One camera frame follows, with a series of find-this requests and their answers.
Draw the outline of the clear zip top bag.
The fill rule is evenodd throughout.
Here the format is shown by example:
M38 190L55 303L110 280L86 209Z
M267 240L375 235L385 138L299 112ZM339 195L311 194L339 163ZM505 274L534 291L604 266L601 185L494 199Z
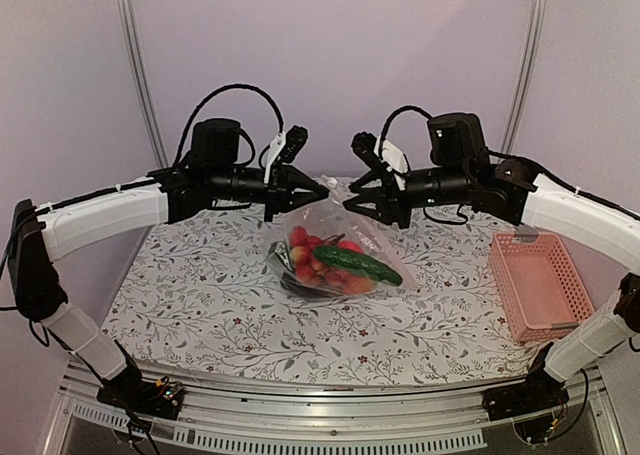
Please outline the clear zip top bag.
M322 176L329 197L286 215L264 237L267 268L304 298L363 296L408 289L416 281L373 222L347 211L344 180Z

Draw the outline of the green fake cucumber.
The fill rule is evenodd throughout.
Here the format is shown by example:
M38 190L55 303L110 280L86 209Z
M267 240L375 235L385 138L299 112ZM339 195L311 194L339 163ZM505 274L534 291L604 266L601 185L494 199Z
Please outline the green fake cucumber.
M393 287L403 283L403 277L394 268L365 253L325 245L316 247L313 250L313 256L330 268L343 270L359 277Z

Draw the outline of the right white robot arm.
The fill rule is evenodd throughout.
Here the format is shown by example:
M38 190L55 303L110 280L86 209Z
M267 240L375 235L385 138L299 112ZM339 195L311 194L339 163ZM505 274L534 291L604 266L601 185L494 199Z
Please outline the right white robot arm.
M468 205L514 226L551 231L628 269L617 292L579 328L541 351L517 390L517 402L537 411L579 370L639 332L639 216L580 191L540 164L513 155L491 162L477 115L427 118L430 169L410 169L387 135L361 132L351 148L368 167L353 182L347 210L384 225L408 227L416 208Z

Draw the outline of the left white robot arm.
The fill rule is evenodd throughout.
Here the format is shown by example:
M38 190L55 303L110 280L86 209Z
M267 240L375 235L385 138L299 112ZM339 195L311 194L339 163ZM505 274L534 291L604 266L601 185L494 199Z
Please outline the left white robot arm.
M65 256L139 228L173 224L220 201L235 207L261 204L264 219L324 200L329 191L292 164L308 138L294 126L268 148L265 167L239 163L239 142L247 133L226 118L199 122L191 148L173 168L159 169L65 202L14 209L12 232L3 259L15 303L13 310L47 332L92 369L103 387L128 409L148 401L148 387L131 356L96 322L70 303L54 267Z

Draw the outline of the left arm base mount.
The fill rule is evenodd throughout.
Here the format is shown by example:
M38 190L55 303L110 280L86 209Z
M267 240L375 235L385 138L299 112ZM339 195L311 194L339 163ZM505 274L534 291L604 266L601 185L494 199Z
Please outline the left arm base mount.
M97 401L136 414L177 420L185 392L184 385L167 376L145 381L139 371L123 372L112 380L103 380Z

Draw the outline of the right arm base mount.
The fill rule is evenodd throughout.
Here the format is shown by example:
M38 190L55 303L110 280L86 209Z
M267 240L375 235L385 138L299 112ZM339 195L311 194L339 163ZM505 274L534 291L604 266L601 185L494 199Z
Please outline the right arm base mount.
M547 413L541 418L515 424L514 431L518 437L529 444L550 440L568 401L569 395L564 383L549 377L545 372L530 374L519 383L488 389L482 394L482 406L491 421L552 408L560 409L558 416Z

